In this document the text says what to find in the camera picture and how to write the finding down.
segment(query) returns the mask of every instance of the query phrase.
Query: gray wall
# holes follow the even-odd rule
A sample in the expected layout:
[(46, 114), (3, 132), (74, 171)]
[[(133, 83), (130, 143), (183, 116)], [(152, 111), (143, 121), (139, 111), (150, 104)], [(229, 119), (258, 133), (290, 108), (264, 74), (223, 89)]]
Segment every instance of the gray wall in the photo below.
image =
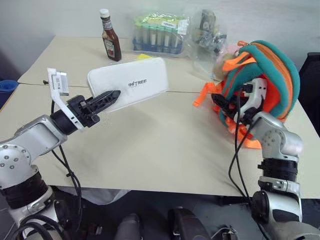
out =
[(118, 36), (128, 38), (130, 16), (143, 9), (182, 13), (203, 7), (224, 21), (230, 42), (269, 41), (298, 69), (307, 52), (320, 52), (319, 0), (1, 0), (0, 78), (17, 79), (55, 35), (100, 36), (100, 8), (109, 8)]

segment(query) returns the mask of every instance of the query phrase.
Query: black chair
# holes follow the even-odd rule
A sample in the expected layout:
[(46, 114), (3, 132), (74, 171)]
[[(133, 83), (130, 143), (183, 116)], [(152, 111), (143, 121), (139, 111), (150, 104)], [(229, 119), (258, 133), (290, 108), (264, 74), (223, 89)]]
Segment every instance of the black chair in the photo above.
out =
[(299, 102), (320, 137), (320, 52), (307, 54), (299, 75)]

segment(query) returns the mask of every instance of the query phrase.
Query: robotic arm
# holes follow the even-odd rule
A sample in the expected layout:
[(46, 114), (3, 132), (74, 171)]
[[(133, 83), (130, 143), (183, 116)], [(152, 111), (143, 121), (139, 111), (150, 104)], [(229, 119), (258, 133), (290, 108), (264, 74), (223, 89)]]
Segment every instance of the robotic arm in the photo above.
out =
[[(260, 191), (252, 197), (252, 216), (271, 239), (318, 240), (320, 231), (302, 223), (300, 184), (296, 182), (302, 140), (289, 132), (281, 121), (261, 111), (266, 89), (263, 78), (255, 78), (244, 85), (248, 99), (240, 111), (243, 124), (254, 124), (251, 133), (262, 147), (263, 161), (258, 168), (263, 174), (258, 180)], [(213, 94), (212, 99), (228, 117), (237, 121), (238, 113), (230, 109), (229, 101), (218, 94)]]
[[(0, 190), (18, 226), (33, 214), (54, 220), (62, 228), (67, 225), (66, 206), (55, 200), (53, 190), (45, 184), (32, 162), (61, 145), (76, 130), (98, 123), (98, 113), (114, 104), (121, 93), (119, 90), (107, 91), (89, 99), (78, 95), (65, 105), (60, 96), (68, 93), (67, 75), (52, 68), (48, 69), (48, 74), (51, 96), (60, 110), (36, 118), (18, 129), (11, 139), (0, 142)], [(23, 232), (25, 238), (30, 230), (27, 228)]]

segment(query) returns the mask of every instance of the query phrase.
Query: plastic bag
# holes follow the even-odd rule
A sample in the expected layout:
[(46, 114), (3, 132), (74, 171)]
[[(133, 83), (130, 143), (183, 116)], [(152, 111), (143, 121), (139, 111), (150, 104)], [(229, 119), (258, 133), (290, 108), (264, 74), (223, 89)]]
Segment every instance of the plastic bag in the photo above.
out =
[(226, 73), (222, 70), (224, 63), (226, 60), (235, 58), (238, 55), (239, 49), (240, 46), (238, 46), (236, 43), (228, 44), (227, 46), (225, 46), (225, 48), (217, 58), (215, 66), (213, 68), (213, 78), (216, 81), (222, 82), (225, 79)]
[(227, 31), (210, 9), (197, 11), (190, 21), (188, 55), (193, 61), (193, 68), (206, 79), (213, 79), (217, 58), (227, 44)]
[(190, 19), (168, 13), (150, 13), (134, 19), (133, 50), (167, 57), (185, 57)]

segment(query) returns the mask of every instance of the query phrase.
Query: test tube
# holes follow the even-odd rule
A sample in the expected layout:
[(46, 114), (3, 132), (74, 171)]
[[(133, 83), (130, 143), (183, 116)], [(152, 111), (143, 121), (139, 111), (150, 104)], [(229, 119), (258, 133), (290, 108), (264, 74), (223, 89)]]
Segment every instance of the test tube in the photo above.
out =
[(156, 51), (156, 40), (157, 40), (157, 25), (150, 24), (150, 43), (151, 51)]
[(149, 24), (145, 23), (142, 25), (142, 41), (143, 41), (143, 50), (148, 47), (149, 43)]
[(171, 36), (171, 50), (172, 54), (178, 54), (178, 45), (181, 42), (181, 36), (177, 32), (172, 32)]
[(142, 50), (142, 25), (140, 22), (135, 23), (134, 29), (135, 49), (137, 51)]
[(164, 45), (164, 27), (163, 26), (158, 26), (157, 28), (157, 33), (156, 33), (156, 51), (161, 53), (163, 50), (163, 45)]
[(170, 39), (172, 35), (172, 28), (170, 27), (165, 27), (165, 32), (164, 32), (164, 47), (163, 47), (163, 52), (164, 53), (169, 53), (169, 46), (170, 46)]

